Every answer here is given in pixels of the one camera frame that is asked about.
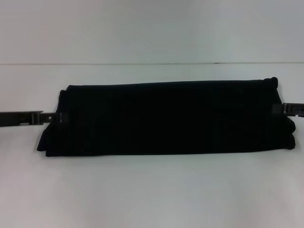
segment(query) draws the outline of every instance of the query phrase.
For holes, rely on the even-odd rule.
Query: white surface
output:
[[[69,84],[262,79],[303,102],[304,65],[0,66],[0,111],[53,111]],[[42,126],[0,128],[3,228],[302,228],[304,119],[292,151],[46,158]]]
[[[302,0],[1,0],[0,63],[304,62]]]

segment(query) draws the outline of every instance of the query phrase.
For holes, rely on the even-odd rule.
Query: white backdrop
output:
[[[284,102],[304,103],[303,6],[0,0],[0,112],[52,112],[70,84],[273,76]],[[185,64],[212,62],[261,64]],[[46,158],[45,126],[0,128],[0,227],[302,228],[304,119],[293,120],[292,151],[172,156]]]

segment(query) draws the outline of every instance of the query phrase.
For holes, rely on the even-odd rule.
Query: black velvet fabric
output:
[[[277,78],[73,86],[38,151],[46,156],[258,152],[293,149],[294,122],[273,116]]]

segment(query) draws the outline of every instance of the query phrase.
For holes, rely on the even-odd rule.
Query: white wall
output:
[[[303,103],[303,6],[0,0],[0,112],[52,112],[70,84],[273,76],[284,102]],[[218,62],[260,64],[185,64]],[[187,156],[45,158],[43,126],[0,128],[0,227],[302,228],[304,119],[293,120],[295,150]]]

